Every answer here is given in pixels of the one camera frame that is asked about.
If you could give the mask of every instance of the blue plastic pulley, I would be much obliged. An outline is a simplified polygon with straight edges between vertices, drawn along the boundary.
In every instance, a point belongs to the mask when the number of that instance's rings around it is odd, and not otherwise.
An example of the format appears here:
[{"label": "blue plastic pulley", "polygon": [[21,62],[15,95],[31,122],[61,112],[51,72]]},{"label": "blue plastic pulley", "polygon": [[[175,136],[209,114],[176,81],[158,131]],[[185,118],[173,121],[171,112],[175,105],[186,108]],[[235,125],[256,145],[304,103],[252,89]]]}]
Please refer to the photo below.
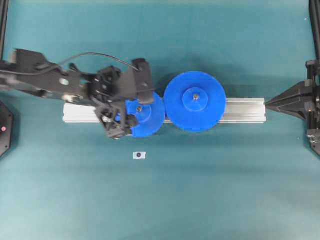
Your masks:
[{"label": "blue plastic pulley", "polygon": [[193,133],[214,127],[223,117],[226,104],[222,85],[213,76],[200,71],[176,76],[164,93],[168,118],[177,127]]},{"label": "blue plastic pulley", "polygon": [[155,92],[154,103],[142,105],[138,100],[126,101],[128,115],[134,115],[138,120],[138,126],[132,127],[132,137],[144,138],[155,134],[164,124],[166,108],[163,100]]}]

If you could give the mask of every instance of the black cable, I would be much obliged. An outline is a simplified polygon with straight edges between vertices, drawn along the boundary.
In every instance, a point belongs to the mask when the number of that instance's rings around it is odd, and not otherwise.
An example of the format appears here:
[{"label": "black cable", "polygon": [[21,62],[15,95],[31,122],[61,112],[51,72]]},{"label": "black cable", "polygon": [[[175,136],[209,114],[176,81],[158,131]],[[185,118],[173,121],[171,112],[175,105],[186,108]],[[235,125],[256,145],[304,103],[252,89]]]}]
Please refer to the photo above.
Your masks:
[{"label": "black cable", "polygon": [[320,29],[319,29],[319,0],[309,0],[309,13],[313,33],[313,41],[316,59],[320,59]]},{"label": "black cable", "polygon": [[23,75],[23,76],[39,76],[39,75],[42,75],[42,74],[46,74],[48,72],[51,72],[55,69],[60,69],[62,70],[61,66],[73,59],[76,59],[78,57],[82,57],[82,56],[86,56],[86,55],[95,55],[95,56],[101,56],[101,57],[105,57],[105,58],[109,58],[109,59],[112,59],[112,60],[115,60],[121,64],[124,64],[124,65],[127,65],[128,67],[130,68],[133,68],[134,70],[136,71],[139,71],[138,68],[136,68],[135,66],[125,62],[125,61],[122,61],[118,58],[116,58],[115,56],[111,56],[111,55],[107,55],[107,54],[103,54],[103,53],[98,53],[98,52],[84,52],[84,53],[80,53],[80,54],[77,54],[77,55],[74,55],[74,56],[71,56],[65,60],[63,60],[62,62],[58,63],[58,64],[53,64],[52,66],[44,69],[44,70],[41,70],[39,72],[36,72],[36,73],[28,73],[28,72],[16,72],[16,71],[7,71],[7,70],[0,70],[0,73],[3,73],[3,74],[14,74],[14,75]]},{"label": "black cable", "polygon": [[125,61],[122,61],[120,60],[119,58],[116,58],[115,56],[111,56],[111,55],[107,55],[107,54],[103,54],[103,53],[98,53],[98,52],[84,52],[84,53],[80,53],[80,54],[77,54],[77,55],[74,55],[74,56],[71,56],[69,58],[67,58],[66,60],[63,60],[62,62],[58,63],[58,65],[63,65],[67,62],[70,62],[71,60],[73,59],[76,59],[78,57],[82,57],[82,56],[86,56],[86,55],[95,55],[95,56],[101,56],[101,57],[105,57],[105,58],[109,58],[109,59],[112,59],[118,63],[121,63],[121,64],[124,64],[124,65],[127,65],[128,67],[130,68],[133,68],[134,70],[136,71],[139,71],[138,68],[136,68],[135,66],[125,62]]}]

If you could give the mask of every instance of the teal table surface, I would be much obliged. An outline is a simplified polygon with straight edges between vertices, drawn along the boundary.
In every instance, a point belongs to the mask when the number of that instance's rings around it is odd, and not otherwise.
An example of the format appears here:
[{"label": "teal table surface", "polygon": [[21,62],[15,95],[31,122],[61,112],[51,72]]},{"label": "teal table surface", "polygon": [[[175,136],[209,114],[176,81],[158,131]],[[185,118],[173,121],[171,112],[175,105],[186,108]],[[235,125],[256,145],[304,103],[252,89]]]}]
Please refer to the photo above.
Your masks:
[{"label": "teal table surface", "polygon": [[[307,0],[11,0],[5,59],[14,48],[51,62],[146,58],[161,96],[177,74],[203,71],[228,97],[266,100],[304,81],[315,58]],[[64,123],[62,101],[0,100],[15,114],[0,240],[320,239],[320,157],[297,118],[267,111],[264,124],[111,140],[99,124]]]}]

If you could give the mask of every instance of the large blue disc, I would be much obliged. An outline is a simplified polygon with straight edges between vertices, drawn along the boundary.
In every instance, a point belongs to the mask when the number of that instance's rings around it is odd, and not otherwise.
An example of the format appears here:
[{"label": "large blue disc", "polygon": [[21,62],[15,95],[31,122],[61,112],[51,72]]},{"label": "large blue disc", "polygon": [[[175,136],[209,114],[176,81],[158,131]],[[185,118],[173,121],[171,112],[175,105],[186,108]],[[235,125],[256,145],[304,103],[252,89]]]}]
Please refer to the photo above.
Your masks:
[{"label": "large blue disc", "polygon": [[126,111],[134,115],[138,120],[138,126],[132,127],[132,137],[144,138],[155,134],[162,126],[166,118],[166,108],[163,100],[155,92],[154,103],[148,105],[139,104],[138,100],[126,101]]},{"label": "large blue disc", "polygon": [[166,87],[164,105],[177,127],[197,133],[214,127],[223,117],[227,98],[211,75],[189,71],[176,76]]}]

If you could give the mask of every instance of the small label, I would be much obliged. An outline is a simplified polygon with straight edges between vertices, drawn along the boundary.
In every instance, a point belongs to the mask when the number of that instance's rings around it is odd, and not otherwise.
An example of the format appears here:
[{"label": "small label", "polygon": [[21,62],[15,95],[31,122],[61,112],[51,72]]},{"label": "small label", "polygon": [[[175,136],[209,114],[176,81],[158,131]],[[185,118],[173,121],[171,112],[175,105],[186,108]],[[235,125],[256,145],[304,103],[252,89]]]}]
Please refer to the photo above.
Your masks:
[{"label": "small label", "polygon": [[133,159],[146,159],[147,153],[145,151],[135,151],[133,153]]}]

